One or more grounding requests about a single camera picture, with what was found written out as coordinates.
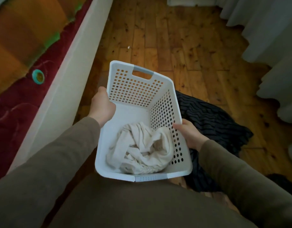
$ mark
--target hand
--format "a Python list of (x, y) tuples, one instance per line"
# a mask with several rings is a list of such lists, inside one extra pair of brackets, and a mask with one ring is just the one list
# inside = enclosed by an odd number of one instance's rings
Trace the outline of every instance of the hand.
[(192, 149), (201, 151), (202, 145), (209, 140), (201, 134), (198, 129), (190, 121), (183, 119), (183, 124), (173, 124), (173, 128), (179, 130), (183, 137), (186, 139), (187, 146)]
[(103, 127), (115, 114), (116, 105), (109, 101), (107, 89), (99, 87), (91, 101), (88, 117), (94, 118)]

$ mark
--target plastic basket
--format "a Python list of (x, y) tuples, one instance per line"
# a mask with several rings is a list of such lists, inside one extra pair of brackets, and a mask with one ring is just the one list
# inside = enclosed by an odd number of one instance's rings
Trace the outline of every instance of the plastic basket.
[[(152, 75), (150, 80), (134, 76), (133, 71)], [(114, 117), (101, 129), (95, 168), (103, 177), (126, 181), (151, 181), (185, 176), (193, 165), (185, 139), (172, 126), (182, 123), (173, 81), (159, 73), (132, 64), (112, 61), (107, 84), (109, 99), (116, 104)], [(153, 129), (166, 126), (174, 143), (174, 157), (164, 170), (153, 174), (124, 174), (110, 167), (106, 154), (118, 131), (128, 123), (143, 122)]]

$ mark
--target gray basket handle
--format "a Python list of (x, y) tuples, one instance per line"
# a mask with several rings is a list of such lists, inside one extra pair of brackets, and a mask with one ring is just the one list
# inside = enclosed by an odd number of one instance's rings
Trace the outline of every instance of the gray basket handle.
[(154, 74), (154, 71), (136, 65), (134, 65), (133, 71), (140, 71), (142, 73), (150, 74), (151, 76)]

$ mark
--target long-sleeve shirt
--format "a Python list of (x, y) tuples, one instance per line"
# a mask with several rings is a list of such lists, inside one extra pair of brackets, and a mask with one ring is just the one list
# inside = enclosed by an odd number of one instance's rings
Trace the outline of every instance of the long-sleeve shirt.
[[(0, 227), (40, 227), (55, 200), (98, 144), (86, 117), (0, 180)], [(212, 140), (199, 163), (241, 216), (167, 181), (131, 183), (86, 177), (51, 227), (292, 227), (292, 196)]]

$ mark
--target forearm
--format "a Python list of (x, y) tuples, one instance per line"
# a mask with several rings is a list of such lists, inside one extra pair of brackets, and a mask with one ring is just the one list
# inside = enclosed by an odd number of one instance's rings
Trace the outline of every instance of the forearm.
[(98, 144), (86, 117), (0, 180), (0, 227), (40, 227), (55, 200)]
[(204, 143), (199, 163), (256, 225), (292, 226), (292, 196), (215, 141)]

